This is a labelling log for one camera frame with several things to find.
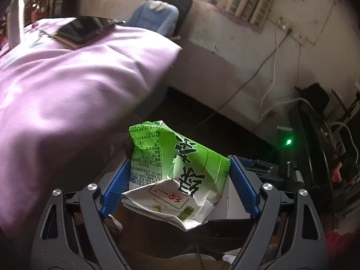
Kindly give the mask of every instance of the white wall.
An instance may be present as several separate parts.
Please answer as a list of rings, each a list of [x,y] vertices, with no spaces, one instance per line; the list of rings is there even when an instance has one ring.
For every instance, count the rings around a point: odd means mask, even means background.
[[[127,20],[143,1],[81,0],[79,11],[82,15]],[[276,0],[272,11],[297,20],[309,40],[319,37],[315,46],[307,42],[301,48],[297,86],[319,82],[327,91],[333,88],[349,104],[355,98],[354,83],[360,72],[360,40],[353,29],[358,19],[345,0],[338,1],[321,33],[332,1]],[[278,35],[280,41],[285,33],[278,29]],[[213,109],[221,106],[276,47],[271,22],[259,33],[239,19],[229,19],[204,0],[194,0],[180,36],[183,51],[171,70],[169,84]],[[294,98],[298,50],[291,38],[281,46],[275,86],[264,101],[264,110],[279,100]],[[221,110],[270,143],[275,142],[276,126],[288,124],[289,108],[281,107],[275,115],[259,119],[260,101],[271,84],[272,68],[273,59]]]

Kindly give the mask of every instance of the dark floor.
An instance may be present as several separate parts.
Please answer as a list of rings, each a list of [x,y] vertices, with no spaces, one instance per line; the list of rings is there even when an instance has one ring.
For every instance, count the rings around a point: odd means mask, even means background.
[[[221,114],[214,115],[198,128],[192,129],[212,112],[211,108],[195,99],[169,88],[165,100],[147,120],[163,120],[179,134],[226,157],[232,154],[278,163],[273,146]]]

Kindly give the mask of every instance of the blue gripper pad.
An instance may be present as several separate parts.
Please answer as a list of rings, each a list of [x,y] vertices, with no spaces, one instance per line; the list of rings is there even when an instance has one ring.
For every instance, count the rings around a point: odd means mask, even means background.
[[[100,211],[100,215],[103,218],[114,213],[119,205],[121,194],[125,192],[130,181],[130,164],[130,159],[127,159],[106,190],[102,201],[103,207]]]
[[[256,193],[241,168],[232,157],[230,158],[230,163],[229,176],[239,195],[241,203],[247,213],[250,213],[253,218],[257,218],[260,214],[260,210],[257,206]]]

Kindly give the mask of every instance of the purple bed sheet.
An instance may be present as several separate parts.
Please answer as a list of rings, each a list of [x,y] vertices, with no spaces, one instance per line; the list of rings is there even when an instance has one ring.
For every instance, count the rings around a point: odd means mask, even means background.
[[[56,174],[144,100],[181,50],[140,28],[78,50],[40,34],[71,20],[43,19],[0,52],[0,226],[10,239],[42,211]]]

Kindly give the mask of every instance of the electrical socket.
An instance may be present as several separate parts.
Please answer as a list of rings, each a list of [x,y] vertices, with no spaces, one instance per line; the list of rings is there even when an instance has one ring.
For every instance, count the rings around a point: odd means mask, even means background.
[[[277,25],[281,30],[286,33],[288,32],[288,30],[292,29],[290,36],[301,46],[304,46],[305,42],[307,41],[307,36],[301,33],[291,21],[288,21],[282,16],[275,17],[271,13],[269,14],[268,20]]]

